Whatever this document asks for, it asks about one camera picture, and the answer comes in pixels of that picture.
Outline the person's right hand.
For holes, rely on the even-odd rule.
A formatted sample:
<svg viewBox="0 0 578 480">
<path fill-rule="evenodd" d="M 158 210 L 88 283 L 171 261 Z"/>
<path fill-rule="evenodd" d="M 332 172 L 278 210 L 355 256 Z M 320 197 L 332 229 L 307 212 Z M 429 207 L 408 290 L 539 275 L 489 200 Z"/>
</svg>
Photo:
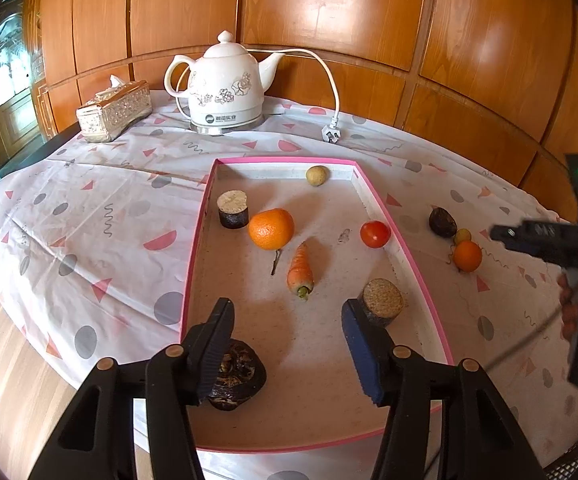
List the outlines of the person's right hand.
<svg viewBox="0 0 578 480">
<path fill-rule="evenodd" d="M 574 300 L 574 290 L 569 285 L 566 274 L 561 274 L 557 281 L 560 286 L 560 304 L 562 319 L 562 337 L 571 342 L 578 325 L 578 300 Z"/>
</svg>

